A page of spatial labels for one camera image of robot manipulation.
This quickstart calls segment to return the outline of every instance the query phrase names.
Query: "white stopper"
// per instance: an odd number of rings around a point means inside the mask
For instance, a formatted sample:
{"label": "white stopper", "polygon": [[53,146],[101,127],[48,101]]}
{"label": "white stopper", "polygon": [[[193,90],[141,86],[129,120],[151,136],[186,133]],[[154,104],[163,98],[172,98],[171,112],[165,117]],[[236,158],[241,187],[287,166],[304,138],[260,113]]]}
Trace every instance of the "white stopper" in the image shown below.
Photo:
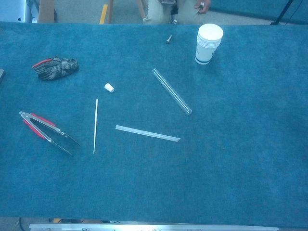
{"label": "white stopper", "polygon": [[106,83],[105,89],[107,91],[109,91],[109,92],[114,92],[115,91],[115,89],[109,83]]}

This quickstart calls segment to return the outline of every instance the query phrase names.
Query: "stack of cups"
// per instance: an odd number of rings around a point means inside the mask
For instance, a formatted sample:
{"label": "stack of cups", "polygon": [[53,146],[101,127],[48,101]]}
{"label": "stack of cups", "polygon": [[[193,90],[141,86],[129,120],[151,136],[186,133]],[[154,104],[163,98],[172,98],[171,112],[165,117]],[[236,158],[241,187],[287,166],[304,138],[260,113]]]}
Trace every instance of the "stack of cups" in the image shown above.
{"label": "stack of cups", "polygon": [[223,30],[215,24],[204,24],[199,28],[195,60],[198,64],[208,64],[220,45]]}

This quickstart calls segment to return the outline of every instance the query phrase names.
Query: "clear glass tube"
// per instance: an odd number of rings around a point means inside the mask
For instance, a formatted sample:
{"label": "clear glass tube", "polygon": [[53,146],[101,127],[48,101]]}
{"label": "clear glass tube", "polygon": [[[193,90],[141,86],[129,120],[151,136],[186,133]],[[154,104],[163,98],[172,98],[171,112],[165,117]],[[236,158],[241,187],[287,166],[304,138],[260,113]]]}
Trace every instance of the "clear glass tube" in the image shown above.
{"label": "clear glass tube", "polygon": [[192,110],[187,105],[187,103],[179,96],[179,94],[170,86],[167,80],[159,73],[159,71],[154,68],[152,70],[153,75],[158,79],[158,81],[163,85],[163,87],[169,92],[169,94],[173,97],[175,102],[182,108],[182,110],[187,114],[191,114]]}
{"label": "clear glass tube", "polygon": [[138,130],[138,129],[134,129],[134,128],[128,128],[128,127],[124,127],[124,126],[120,126],[120,125],[116,125],[115,128],[117,130],[121,130],[121,131],[128,131],[128,132],[132,132],[132,133],[136,133],[136,134],[140,134],[140,135],[144,135],[144,136],[151,136],[151,137],[156,137],[156,138],[174,141],[174,142],[178,142],[180,140],[180,138],[177,138],[177,137],[166,136],[166,135],[162,135],[162,134],[158,134],[158,133],[154,133],[154,132],[143,131],[143,130]]}

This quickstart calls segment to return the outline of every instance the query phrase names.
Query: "glove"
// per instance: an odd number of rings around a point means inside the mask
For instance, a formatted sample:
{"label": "glove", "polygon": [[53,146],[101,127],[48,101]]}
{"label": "glove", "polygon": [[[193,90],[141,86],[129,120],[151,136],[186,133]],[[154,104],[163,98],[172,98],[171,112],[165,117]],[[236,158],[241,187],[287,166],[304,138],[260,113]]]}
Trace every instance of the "glove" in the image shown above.
{"label": "glove", "polygon": [[32,68],[36,71],[39,79],[48,81],[70,75],[77,71],[79,66],[76,59],[54,57],[54,59],[43,60]]}

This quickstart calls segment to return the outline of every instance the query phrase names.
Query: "chair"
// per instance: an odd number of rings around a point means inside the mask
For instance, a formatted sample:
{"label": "chair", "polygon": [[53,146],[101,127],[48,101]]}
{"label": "chair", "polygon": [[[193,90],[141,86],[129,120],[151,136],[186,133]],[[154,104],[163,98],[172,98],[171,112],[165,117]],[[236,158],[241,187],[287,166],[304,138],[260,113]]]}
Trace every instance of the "chair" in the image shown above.
{"label": "chair", "polygon": [[[137,5],[138,5],[138,9],[139,9],[139,13],[143,18],[146,17],[145,15],[145,11],[144,11],[144,8],[146,6],[146,4],[144,3],[144,0],[136,0],[137,2]],[[114,6],[114,0],[109,0],[109,10],[108,10],[108,23],[110,24],[111,23],[111,20],[112,20],[112,9],[113,9],[113,6]]]}

